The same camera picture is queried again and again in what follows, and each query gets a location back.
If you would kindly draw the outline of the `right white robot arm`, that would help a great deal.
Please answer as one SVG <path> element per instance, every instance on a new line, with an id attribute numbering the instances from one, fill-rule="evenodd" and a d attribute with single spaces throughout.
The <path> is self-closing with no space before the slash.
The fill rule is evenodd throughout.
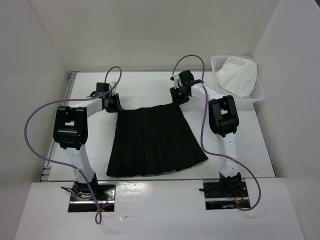
<path id="1" fill-rule="evenodd" d="M 191 97 L 205 105 L 205 117 L 208 117 L 210 130 L 218 141 L 220 157 L 219 181 L 217 190 L 225 197 L 230 197 L 240 187 L 242 176 L 234 159 L 236 154 L 236 132 L 239 117 L 235 100 L 231 95 L 223 96 L 196 80 L 190 70 L 172 75 L 173 87 L 170 89 L 173 103 L 184 104 Z"/>

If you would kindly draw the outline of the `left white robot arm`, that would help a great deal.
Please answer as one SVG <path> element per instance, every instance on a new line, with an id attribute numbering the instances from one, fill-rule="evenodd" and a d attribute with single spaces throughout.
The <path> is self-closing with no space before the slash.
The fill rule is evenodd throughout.
<path id="1" fill-rule="evenodd" d="M 116 113 L 122 109 L 116 87 L 116 82 L 99 82 L 91 99 L 59 106 L 56 110 L 53 139 L 64 150 L 72 165 L 74 192 L 82 193 L 88 200 L 97 198 L 100 193 L 97 176 L 86 150 L 88 118 L 103 110 Z"/>

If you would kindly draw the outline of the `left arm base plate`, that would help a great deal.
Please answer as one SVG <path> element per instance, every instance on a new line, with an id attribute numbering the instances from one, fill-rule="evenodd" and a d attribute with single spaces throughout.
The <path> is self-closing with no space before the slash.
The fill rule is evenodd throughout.
<path id="1" fill-rule="evenodd" d="M 70 193 L 68 212 L 69 213 L 86 213 L 97 212 L 98 208 L 94 201 L 93 195 L 85 185 L 77 188 L 74 184 L 72 188 L 65 188 Z M 113 212 L 115 209 L 115 184 L 98 184 L 95 191 L 95 197 L 102 212 Z"/>

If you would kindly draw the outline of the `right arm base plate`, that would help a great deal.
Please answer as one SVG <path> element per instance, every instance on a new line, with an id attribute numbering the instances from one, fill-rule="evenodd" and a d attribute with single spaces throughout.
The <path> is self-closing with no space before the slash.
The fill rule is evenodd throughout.
<path id="1" fill-rule="evenodd" d="M 227 210 L 237 209 L 239 205 L 242 209 L 251 207 L 247 185 L 242 181 L 240 186 L 224 194 L 220 189 L 218 181 L 203 181 L 203 187 L 199 189 L 204 193 L 206 210 Z"/>

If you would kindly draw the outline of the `black skirt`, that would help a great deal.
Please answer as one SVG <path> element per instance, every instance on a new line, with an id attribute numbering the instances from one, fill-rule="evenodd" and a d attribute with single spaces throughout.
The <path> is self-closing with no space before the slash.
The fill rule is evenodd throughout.
<path id="1" fill-rule="evenodd" d="M 106 175 L 160 175 L 189 169 L 206 160 L 179 106 L 142 107 L 118 112 Z"/>

